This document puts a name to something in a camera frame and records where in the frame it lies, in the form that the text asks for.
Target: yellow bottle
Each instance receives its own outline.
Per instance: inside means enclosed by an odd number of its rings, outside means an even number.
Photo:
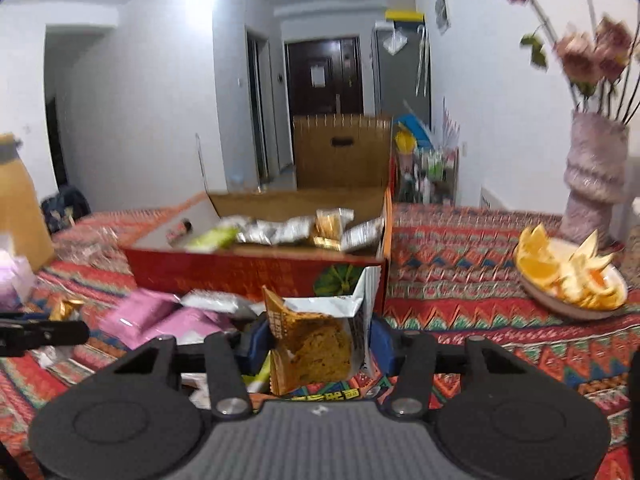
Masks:
[[[31,177],[18,156],[12,134],[0,134],[0,234],[9,233],[15,254],[26,256],[34,271],[53,258],[49,232]]]

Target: patterned tablecloth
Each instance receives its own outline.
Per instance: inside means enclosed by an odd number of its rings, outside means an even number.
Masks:
[[[81,296],[92,338],[52,373],[31,356],[0,360],[0,439],[31,478],[38,478],[39,471],[26,431],[37,409],[126,350],[97,329],[104,314],[135,287],[124,256],[108,245],[111,230],[129,234],[163,214],[96,214],[56,237],[59,258],[39,273],[28,308],[46,311],[62,297]],[[640,345],[640,236],[622,266],[630,284],[628,305],[619,316],[585,324],[561,320],[530,300],[513,267],[511,253],[520,231],[543,222],[554,232],[558,217],[415,205],[397,205],[394,217],[386,319],[399,327],[426,328],[440,342],[485,335],[575,388],[603,409],[611,426],[610,450],[597,479],[631,480],[625,446],[626,372]],[[92,254],[90,261],[82,260],[83,253]],[[392,384],[381,376],[358,376],[302,388],[295,396],[349,399],[376,386],[384,396]],[[459,388],[459,377],[437,376],[432,405],[442,405]]]

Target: black round disc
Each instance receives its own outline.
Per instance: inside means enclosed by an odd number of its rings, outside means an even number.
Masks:
[[[595,474],[607,452],[607,419],[561,384],[495,376],[451,399],[436,432],[472,474],[508,480],[568,480]]]
[[[171,470],[198,443],[202,420],[183,394],[147,378],[80,384],[36,416],[36,459],[68,480],[138,480]]]

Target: brown front door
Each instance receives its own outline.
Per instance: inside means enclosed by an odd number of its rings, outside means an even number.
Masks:
[[[363,113],[358,38],[288,43],[286,52],[291,117]]]

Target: cardboard box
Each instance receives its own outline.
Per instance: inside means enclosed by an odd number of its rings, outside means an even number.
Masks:
[[[299,116],[293,127],[298,189],[388,185],[391,119]]]
[[[166,232],[183,218],[193,236],[211,229],[218,218],[245,215],[281,222],[295,216],[314,216],[317,209],[347,207],[355,211],[351,225],[385,217],[385,233],[377,248],[343,254],[314,247],[265,247],[235,244],[211,254],[172,248]],[[385,187],[299,190],[262,194],[201,194],[176,208],[149,230],[121,241],[140,287],[186,294],[194,288],[241,294],[261,301],[263,285],[286,298],[351,294],[364,267],[380,266],[376,296],[382,312],[386,272],[391,251],[391,196]]]

